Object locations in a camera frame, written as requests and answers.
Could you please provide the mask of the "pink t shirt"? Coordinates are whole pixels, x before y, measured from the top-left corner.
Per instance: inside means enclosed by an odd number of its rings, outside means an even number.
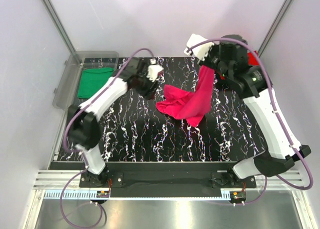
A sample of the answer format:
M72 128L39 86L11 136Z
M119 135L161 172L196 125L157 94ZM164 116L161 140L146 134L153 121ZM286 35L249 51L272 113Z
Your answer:
M201 66L194 92L185 91L172 85L164 86L164 100L156 103L156 109L176 120L186 120L197 127L206 113L211 110L215 71Z

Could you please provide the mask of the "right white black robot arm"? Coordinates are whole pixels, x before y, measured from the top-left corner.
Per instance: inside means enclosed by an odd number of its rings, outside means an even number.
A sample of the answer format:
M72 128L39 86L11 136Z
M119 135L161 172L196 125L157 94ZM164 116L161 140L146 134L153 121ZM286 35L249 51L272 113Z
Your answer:
M240 35L230 34L221 38L206 39L192 35L187 49L198 59L198 64L213 69L220 82L238 94L253 114L266 140L267 149L237 162L224 176L232 187L239 187L245 179L263 175L276 176L287 185L308 190L313 186L313 177L305 161L311 153L294 136L278 106L272 82L259 56L252 51ZM309 177L308 186L294 185L283 177L295 163L300 161Z

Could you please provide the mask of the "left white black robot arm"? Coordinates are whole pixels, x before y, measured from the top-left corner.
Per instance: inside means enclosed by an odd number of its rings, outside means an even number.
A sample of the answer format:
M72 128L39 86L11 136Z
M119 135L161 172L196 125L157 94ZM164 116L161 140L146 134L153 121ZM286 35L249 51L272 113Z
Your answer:
M155 58L144 61L137 57L127 60L92 97L80 105L68 108L68 124L63 136L63 145L82 155L85 178L89 183L103 187L110 181L108 169L102 159L99 141L102 137L100 119L109 107L130 89L134 89L146 100L151 100L159 86L158 76L163 67Z

